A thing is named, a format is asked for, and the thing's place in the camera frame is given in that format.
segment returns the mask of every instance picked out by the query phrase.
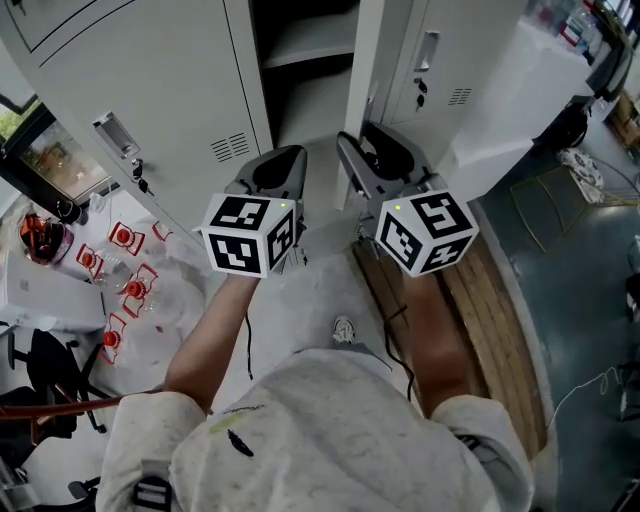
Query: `dark floor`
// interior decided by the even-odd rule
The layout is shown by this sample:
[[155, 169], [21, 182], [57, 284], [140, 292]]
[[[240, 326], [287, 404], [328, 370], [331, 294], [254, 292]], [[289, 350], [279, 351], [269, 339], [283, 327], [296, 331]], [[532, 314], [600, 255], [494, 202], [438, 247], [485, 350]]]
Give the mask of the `dark floor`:
[[[582, 147], [630, 178], [640, 171], [604, 125], [590, 127]], [[554, 406], [575, 386], [626, 361], [640, 341], [640, 331], [626, 319], [624, 296], [630, 275], [627, 250], [640, 234], [638, 211], [592, 208], [559, 239], [549, 199], [539, 188], [521, 189], [519, 202], [535, 233], [550, 246], [548, 254], [533, 242], [517, 215], [511, 185], [556, 165], [552, 155], [528, 155], [481, 200], [531, 310]], [[606, 167], [601, 169], [606, 188], [627, 186]], [[546, 183], [569, 221], [581, 204], [574, 185], [561, 174]], [[574, 393], [558, 413], [560, 512], [611, 510], [640, 467], [640, 421], [618, 421], [621, 389], [609, 375], [604, 396], [594, 383]]]

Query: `white t-shirt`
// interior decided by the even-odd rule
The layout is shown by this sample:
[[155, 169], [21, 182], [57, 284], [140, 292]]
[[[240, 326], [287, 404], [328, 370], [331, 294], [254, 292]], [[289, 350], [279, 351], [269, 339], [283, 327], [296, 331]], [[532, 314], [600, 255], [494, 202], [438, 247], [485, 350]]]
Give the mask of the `white t-shirt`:
[[371, 356], [291, 356], [209, 419], [179, 393], [125, 398], [98, 512], [140, 510], [142, 461], [168, 466], [182, 512], [529, 510], [529, 464], [500, 403], [456, 397], [427, 420], [354, 358]]

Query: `locker handle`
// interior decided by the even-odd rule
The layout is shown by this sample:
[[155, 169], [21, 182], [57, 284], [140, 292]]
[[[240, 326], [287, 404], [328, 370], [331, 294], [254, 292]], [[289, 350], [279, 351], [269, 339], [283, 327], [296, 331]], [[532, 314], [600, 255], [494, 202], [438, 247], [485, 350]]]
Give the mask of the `locker handle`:
[[100, 138], [109, 146], [118, 158], [125, 160], [140, 151], [131, 135], [113, 112], [108, 112], [93, 122], [93, 127]]
[[420, 46], [420, 52], [418, 53], [416, 61], [416, 73], [426, 73], [429, 71], [439, 42], [440, 32], [427, 31], [424, 33], [424, 39], [422, 40], [422, 45]]

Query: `locker vent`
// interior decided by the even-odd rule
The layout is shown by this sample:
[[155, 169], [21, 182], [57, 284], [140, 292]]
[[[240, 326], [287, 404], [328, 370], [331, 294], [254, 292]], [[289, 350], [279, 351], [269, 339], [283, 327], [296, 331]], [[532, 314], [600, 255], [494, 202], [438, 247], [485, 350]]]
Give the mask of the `locker vent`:
[[454, 89], [451, 99], [449, 100], [449, 106], [464, 105], [469, 96], [471, 96], [472, 89]]
[[228, 139], [221, 139], [211, 144], [213, 154], [216, 155], [218, 162], [224, 162], [232, 159], [234, 156], [244, 155], [249, 152], [249, 144], [244, 133], [237, 133]]

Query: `wire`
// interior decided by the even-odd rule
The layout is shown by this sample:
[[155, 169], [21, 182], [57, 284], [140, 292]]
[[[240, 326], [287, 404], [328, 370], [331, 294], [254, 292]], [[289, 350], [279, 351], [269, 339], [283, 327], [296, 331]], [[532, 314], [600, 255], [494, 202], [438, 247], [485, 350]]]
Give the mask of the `wire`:
[[610, 366], [609, 368], [607, 368], [606, 371], [599, 374], [597, 377], [594, 377], [593, 379], [585, 382], [584, 384], [580, 384], [579, 386], [576, 386], [571, 391], [569, 391], [565, 395], [565, 397], [562, 400], [560, 400], [560, 403], [556, 407], [556, 410], [553, 412], [553, 416], [551, 416], [551, 421], [549, 421], [549, 426], [547, 427], [547, 429], [550, 429], [551, 425], [553, 425], [553, 422], [556, 420], [556, 416], [558, 415], [558, 411], [560, 410], [560, 407], [562, 407], [562, 404], [564, 404], [567, 401], [567, 399], [579, 389], [586, 388], [589, 384], [594, 383], [598, 379], [602, 379], [602, 381], [600, 382], [600, 395], [605, 395], [607, 390], [609, 389], [609, 376], [607, 374], [611, 370], [613, 370], [613, 375], [615, 376], [616, 382], [618, 383], [618, 385], [622, 386], [622, 382], [620, 381], [620, 375], [618, 375], [618, 369], [615, 366]]
[[409, 384], [407, 386], [407, 400], [411, 402], [411, 388], [413, 387], [413, 381], [415, 380], [416, 376], [413, 373], [413, 370], [409, 368], [404, 361], [401, 361], [391, 353], [391, 335], [389, 333], [389, 323], [391, 322], [391, 320], [393, 320], [398, 315], [404, 313], [406, 310], [407, 310], [407, 306], [402, 306], [398, 311], [396, 311], [393, 315], [391, 315], [389, 318], [387, 318], [384, 321], [382, 328], [384, 330], [384, 346], [385, 346], [385, 349], [387, 350], [387, 355], [393, 361], [395, 361], [400, 366], [402, 366], [404, 368], [404, 371], [406, 371], [407, 374], [409, 375]]
[[249, 330], [249, 339], [247, 340], [247, 373], [249, 378], [253, 380], [253, 373], [251, 373], [251, 323], [249, 323], [249, 312], [244, 315], [244, 321], [247, 322], [247, 329]]

